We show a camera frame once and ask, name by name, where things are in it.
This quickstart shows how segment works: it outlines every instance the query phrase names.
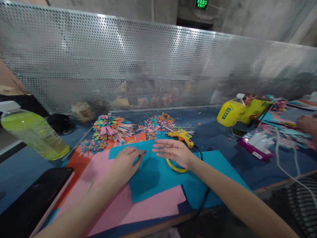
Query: white cable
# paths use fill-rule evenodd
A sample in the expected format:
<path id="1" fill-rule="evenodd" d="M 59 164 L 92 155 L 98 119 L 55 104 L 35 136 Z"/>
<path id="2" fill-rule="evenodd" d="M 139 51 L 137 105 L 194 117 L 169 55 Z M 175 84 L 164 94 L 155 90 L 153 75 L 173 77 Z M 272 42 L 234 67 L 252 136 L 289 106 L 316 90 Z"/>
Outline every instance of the white cable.
<path id="1" fill-rule="evenodd" d="M 224 9 L 224 8 L 219 8 L 219 7 L 216 7 L 216 6 L 211 5 L 211 4 L 208 4 L 208 6 L 212 6 L 212 7 L 214 7 L 214 8 L 219 9 L 219 10 L 227 11 L 227 15 L 226 15 L 226 18 L 225 18 L 225 21 L 224 21 L 224 24 L 223 24 L 222 30 L 221 30 L 221 32 L 223 32 L 223 31 L 224 31 L 225 24 L 226 24 L 227 17 L 228 17 L 229 10 L 228 10 L 228 9 Z"/>
<path id="2" fill-rule="evenodd" d="M 306 188 L 310 194 L 311 194 L 311 197 L 313 198 L 313 201 L 314 201 L 314 205 L 315 205 L 315 208 L 317 210 L 317 200 L 316 200 L 316 196 L 315 194 L 304 184 L 302 184 L 301 182 L 299 182 L 296 178 L 294 178 L 293 176 L 291 176 L 288 172 L 286 172 L 281 166 L 280 166 L 280 156 L 279 156 L 279 153 L 278 153 L 278 150 L 279 150 L 279 147 L 280 147 L 280 132 L 278 131 L 278 129 L 276 127 L 271 127 L 271 128 L 268 128 L 266 130 L 272 130 L 274 129 L 274 131 L 276 132 L 276 136 L 277 136 L 277 139 L 276 139 L 276 146 L 275 146 L 275 154 L 276 154 L 276 161 L 277 161 L 277 166 L 288 176 L 290 177 L 292 180 L 294 180 L 295 182 L 297 182 L 298 184 L 302 185 L 304 188 Z M 295 160 L 295 165 L 297 167 L 297 172 L 299 172 L 299 167 L 298 167 L 298 161 L 297 161 L 297 152 L 296 152 L 296 148 L 295 146 L 292 144 L 293 146 L 293 149 L 294 149 L 294 160 Z"/>

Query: black phone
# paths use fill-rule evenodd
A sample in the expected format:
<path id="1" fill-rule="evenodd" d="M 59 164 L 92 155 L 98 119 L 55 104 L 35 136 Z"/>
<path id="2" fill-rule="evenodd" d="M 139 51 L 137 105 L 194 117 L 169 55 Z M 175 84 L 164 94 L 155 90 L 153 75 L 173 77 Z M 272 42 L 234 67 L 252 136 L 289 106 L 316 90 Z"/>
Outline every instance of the black phone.
<path id="1" fill-rule="evenodd" d="M 73 176 L 73 168 L 46 170 L 0 215 L 0 237 L 36 235 Z"/>
<path id="2" fill-rule="evenodd" d="M 233 134 L 234 136 L 238 136 L 238 137 L 243 138 L 244 135 L 247 134 L 247 132 L 242 131 L 242 130 L 239 130 L 239 129 L 232 128 L 232 134 Z"/>

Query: bottle cap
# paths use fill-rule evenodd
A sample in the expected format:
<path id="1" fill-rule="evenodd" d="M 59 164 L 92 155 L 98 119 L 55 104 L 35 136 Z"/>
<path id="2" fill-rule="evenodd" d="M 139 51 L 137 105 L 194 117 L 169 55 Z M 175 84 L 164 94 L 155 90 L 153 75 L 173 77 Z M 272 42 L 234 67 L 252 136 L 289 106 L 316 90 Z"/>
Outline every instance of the bottle cap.
<path id="1" fill-rule="evenodd" d="M 17 104 L 15 101 L 3 101 L 0 102 L 0 111 L 12 111 L 12 110 L 17 110 L 21 106 Z"/>
<path id="2" fill-rule="evenodd" d="M 245 94 L 237 94 L 237 98 L 244 98 Z"/>

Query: yellow bottle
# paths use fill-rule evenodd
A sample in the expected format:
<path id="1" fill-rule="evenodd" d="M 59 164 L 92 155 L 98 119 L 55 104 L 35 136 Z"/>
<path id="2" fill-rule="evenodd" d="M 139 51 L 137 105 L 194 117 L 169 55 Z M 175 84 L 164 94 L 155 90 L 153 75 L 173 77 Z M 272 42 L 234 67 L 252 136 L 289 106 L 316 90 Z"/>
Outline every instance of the yellow bottle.
<path id="1" fill-rule="evenodd" d="M 40 115 L 20 109 L 15 101 L 0 102 L 0 111 L 3 128 L 45 159 L 55 160 L 68 153 L 69 145 Z"/>
<path id="2" fill-rule="evenodd" d="M 240 120 L 241 115 L 245 111 L 243 102 L 244 94 L 237 94 L 237 97 L 227 101 L 217 116 L 217 121 L 227 127 L 234 126 Z"/>

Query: hand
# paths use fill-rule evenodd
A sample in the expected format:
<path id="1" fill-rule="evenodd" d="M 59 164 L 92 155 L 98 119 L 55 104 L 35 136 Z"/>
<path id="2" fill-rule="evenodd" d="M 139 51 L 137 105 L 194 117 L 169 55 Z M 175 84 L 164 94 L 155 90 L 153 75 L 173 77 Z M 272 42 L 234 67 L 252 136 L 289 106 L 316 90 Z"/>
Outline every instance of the hand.
<path id="1" fill-rule="evenodd" d="M 156 143 L 154 147 L 159 149 L 152 149 L 152 151 L 157 153 L 157 156 L 174 160 L 185 169 L 191 170 L 193 162 L 198 159 L 181 141 L 160 139 L 156 140 Z"/>
<path id="2" fill-rule="evenodd" d="M 109 178 L 120 187 L 125 185 L 140 167 L 143 156 L 143 150 L 127 146 L 115 158 L 108 174 Z M 139 159 L 133 165 L 136 157 L 139 157 Z"/>
<path id="3" fill-rule="evenodd" d="M 302 131 L 311 136 L 317 136 L 317 119 L 308 115 L 302 115 L 296 122 L 296 125 Z"/>

